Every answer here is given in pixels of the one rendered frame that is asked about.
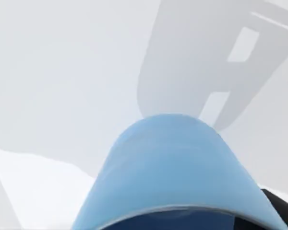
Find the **light blue cup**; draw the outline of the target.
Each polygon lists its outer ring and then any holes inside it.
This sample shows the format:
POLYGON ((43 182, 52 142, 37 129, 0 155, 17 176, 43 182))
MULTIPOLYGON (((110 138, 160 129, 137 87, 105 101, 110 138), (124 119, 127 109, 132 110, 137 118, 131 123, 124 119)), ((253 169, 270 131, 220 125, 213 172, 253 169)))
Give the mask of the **light blue cup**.
POLYGON ((127 128, 71 230, 288 230, 215 130, 185 115, 127 128))

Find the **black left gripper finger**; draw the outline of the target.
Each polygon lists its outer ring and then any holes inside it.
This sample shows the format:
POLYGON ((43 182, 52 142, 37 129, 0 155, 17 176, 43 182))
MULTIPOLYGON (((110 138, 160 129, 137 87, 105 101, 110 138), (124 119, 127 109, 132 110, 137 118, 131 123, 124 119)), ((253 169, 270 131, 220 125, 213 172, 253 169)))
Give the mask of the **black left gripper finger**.
POLYGON ((273 194, 272 192, 270 192, 265 188, 262 188, 261 190, 264 192, 264 194, 267 196, 267 198, 269 199, 270 203, 273 205, 279 216, 288 226, 288 202, 276 196, 275 194, 273 194))

